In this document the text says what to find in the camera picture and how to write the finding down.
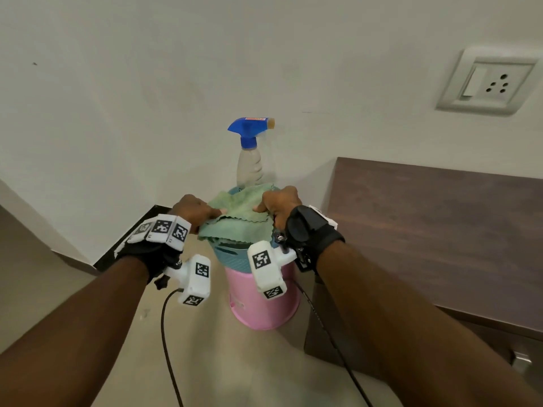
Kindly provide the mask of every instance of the tiled floor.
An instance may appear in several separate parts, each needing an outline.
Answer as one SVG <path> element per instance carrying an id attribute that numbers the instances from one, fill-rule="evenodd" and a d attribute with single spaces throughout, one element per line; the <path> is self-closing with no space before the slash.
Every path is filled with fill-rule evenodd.
<path id="1" fill-rule="evenodd" d="M 92 276 L 67 267 L 0 209 L 0 351 Z M 212 296 L 202 307 L 166 310 L 166 339 L 186 407 L 364 406 L 347 373 L 303 353 L 309 306 L 302 302 L 283 327 L 257 332 L 238 322 L 227 304 L 222 267 L 205 243 L 190 239 L 186 253 L 212 258 Z M 312 276 L 301 283 L 308 290 Z M 95 407 L 176 406 L 160 337 L 168 292 L 151 284 Z M 357 374 L 375 407 L 401 406 L 385 384 Z"/>

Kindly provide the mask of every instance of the metal drawer handle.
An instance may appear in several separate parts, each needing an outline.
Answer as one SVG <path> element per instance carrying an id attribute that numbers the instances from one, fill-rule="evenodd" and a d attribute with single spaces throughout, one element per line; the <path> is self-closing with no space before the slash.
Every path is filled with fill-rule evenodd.
<path id="1" fill-rule="evenodd" d="M 532 365 L 532 361 L 527 354 L 522 354 L 517 351 L 512 352 L 511 367 L 519 374 L 526 373 L 526 370 Z"/>

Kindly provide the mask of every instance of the white switch plate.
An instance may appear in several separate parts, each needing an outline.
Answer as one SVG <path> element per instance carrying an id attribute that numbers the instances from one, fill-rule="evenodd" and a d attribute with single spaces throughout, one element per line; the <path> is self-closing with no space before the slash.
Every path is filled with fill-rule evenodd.
<path id="1" fill-rule="evenodd" d="M 437 108 L 511 115 L 543 74 L 543 50 L 469 47 L 464 50 Z"/>

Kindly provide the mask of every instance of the spray bottle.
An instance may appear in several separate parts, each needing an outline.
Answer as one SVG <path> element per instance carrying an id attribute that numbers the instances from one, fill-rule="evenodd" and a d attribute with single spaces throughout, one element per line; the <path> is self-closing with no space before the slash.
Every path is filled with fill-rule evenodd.
<path id="1" fill-rule="evenodd" d="M 238 118 L 228 127 L 228 131 L 233 131 L 241 136 L 241 152 L 236 176 L 238 187 L 243 189 L 261 183 L 263 172 L 260 152 L 256 148 L 256 136 L 274 127 L 275 119 L 269 117 Z"/>

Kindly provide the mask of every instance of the pink bucket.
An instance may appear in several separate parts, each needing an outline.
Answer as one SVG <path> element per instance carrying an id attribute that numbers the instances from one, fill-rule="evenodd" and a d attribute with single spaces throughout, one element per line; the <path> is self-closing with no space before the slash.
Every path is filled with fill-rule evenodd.
<path id="1" fill-rule="evenodd" d="M 270 330 L 286 323 L 296 313 L 300 294 L 294 278 L 294 263 L 281 268 L 287 292 L 275 300 L 266 300 L 257 291 L 252 273 L 224 267 L 230 285 L 230 308 L 238 320 L 254 330 Z"/>

